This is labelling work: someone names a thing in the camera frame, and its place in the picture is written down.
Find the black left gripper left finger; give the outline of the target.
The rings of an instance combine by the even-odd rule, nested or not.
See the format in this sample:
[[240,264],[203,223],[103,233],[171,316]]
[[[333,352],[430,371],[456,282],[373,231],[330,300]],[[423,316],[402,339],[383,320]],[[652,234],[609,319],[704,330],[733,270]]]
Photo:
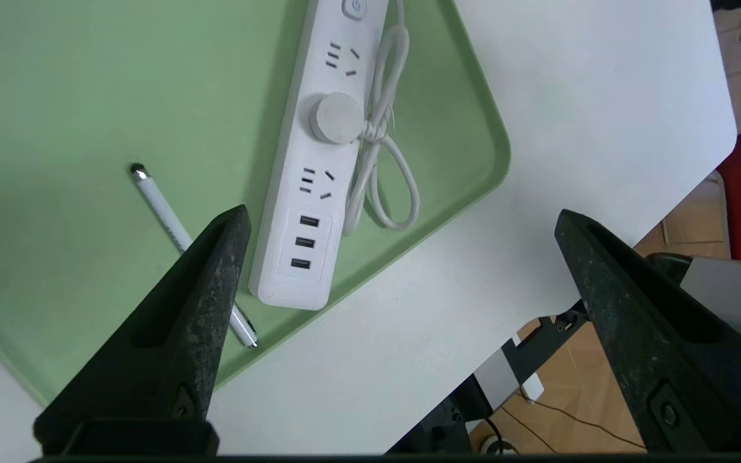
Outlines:
[[216,452],[206,416],[250,239],[219,214],[33,423],[44,452]]

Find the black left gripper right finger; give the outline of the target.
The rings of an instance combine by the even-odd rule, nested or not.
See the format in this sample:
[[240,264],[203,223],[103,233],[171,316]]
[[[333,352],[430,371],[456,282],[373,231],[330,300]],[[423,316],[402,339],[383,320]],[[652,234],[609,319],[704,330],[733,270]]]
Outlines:
[[647,450],[741,452],[741,335],[594,219],[554,234]]

